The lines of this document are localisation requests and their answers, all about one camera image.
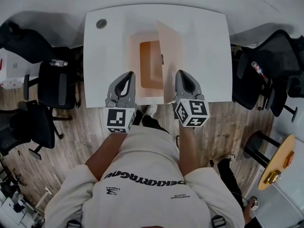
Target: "mesh chair back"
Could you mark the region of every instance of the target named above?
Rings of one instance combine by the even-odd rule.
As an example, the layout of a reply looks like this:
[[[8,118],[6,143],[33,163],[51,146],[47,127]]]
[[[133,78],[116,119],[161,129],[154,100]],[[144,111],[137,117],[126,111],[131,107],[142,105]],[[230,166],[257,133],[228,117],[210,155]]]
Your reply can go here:
[[[12,22],[5,22],[0,27],[0,48],[13,52],[33,64],[59,60],[42,35],[31,29],[20,29]]]
[[[303,71],[297,47],[284,30],[277,30],[260,46],[242,50],[263,69],[269,78],[299,75]]]
[[[304,64],[304,37],[292,39],[302,64]],[[293,76],[288,95],[294,98],[304,98],[304,72],[301,75]]]
[[[22,110],[0,111],[0,153],[4,156],[16,146],[30,142],[28,115]]]

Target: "shoe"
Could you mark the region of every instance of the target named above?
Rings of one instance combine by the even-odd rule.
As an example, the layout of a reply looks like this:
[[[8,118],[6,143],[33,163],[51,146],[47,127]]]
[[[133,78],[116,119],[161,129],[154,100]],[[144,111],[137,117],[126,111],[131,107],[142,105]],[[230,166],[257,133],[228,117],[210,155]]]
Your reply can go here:
[[[147,108],[144,116],[148,115],[151,118],[153,118],[154,115],[155,115],[155,113],[156,113],[156,111],[157,111],[157,105],[151,104],[151,105],[148,106],[148,108]]]
[[[223,159],[228,159],[229,161],[233,161],[235,158],[236,158],[236,156],[235,156],[234,154],[228,154],[228,155],[226,155],[224,158],[221,158],[221,159],[219,160],[219,162],[220,162],[221,160],[223,160]]]

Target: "desk leg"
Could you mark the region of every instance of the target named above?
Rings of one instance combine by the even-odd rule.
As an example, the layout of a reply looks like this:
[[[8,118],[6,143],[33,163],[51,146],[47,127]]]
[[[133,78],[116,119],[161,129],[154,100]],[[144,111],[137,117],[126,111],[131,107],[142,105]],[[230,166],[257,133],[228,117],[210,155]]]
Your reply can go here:
[[[253,159],[255,159],[261,166],[263,166],[264,168],[266,168],[266,166],[269,163],[269,159],[266,158],[265,156],[263,156],[259,151],[255,151],[253,152],[251,149],[249,148],[244,148],[244,151],[249,154]]]
[[[258,132],[258,136],[261,137],[262,139],[266,140],[267,142],[270,142],[272,145],[275,147],[280,147],[280,143],[273,140],[272,138],[269,138],[267,135],[263,134],[262,132]]]

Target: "white table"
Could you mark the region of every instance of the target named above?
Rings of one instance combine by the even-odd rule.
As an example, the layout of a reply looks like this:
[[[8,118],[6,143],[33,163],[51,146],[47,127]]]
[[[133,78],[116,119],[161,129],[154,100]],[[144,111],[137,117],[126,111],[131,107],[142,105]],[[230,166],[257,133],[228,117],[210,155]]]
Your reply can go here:
[[[107,20],[103,29],[96,27],[100,19]],[[171,65],[167,65],[164,56],[163,73],[171,66],[175,67],[172,74],[183,69],[200,83],[207,101],[231,101],[232,64],[225,15],[185,6],[141,4],[89,12],[85,22],[84,79],[87,107],[105,106],[109,85],[118,76],[130,71],[130,37],[145,34],[148,40],[158,40],[158,22],[178,32],[182,41],[182,53],[176,53],[175,62],[170,61]],[[159,40],[161,50],[164,47],[166,52],[170,51],[170,47],[162,44],[161,38]],[[172,78],[173,85],[170,87],[174,89],[174,75],[168,78]],[[143,105],[162,104],[164,101],[163,97],[150,99],[142,100],[136,93],[135,102]]]

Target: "person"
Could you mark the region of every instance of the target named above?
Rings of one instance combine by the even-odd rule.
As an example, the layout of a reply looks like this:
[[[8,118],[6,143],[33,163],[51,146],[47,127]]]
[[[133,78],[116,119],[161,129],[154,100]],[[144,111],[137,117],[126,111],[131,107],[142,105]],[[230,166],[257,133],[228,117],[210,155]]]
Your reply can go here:
[[[238,187],[237,180],[235,179],[234,174],[230,168],[231,161],[233,161],[234,159],[234,154],[228,154],[227,156],[219,160],[218,171],[220,177],[243,210],[245,228],[262,228],[256,217],[251,218],[250,216],[251,207],[254,204],[255,199],[249,199],[248,204],[244,206],[241,189]]]
[[[242,210],[213,168],[200,168],[192,128],[180,150],[153,118],[137,111],[128,134],[112,133],[84,165],[70,170],[45,210],[46,228],[243,228]]]

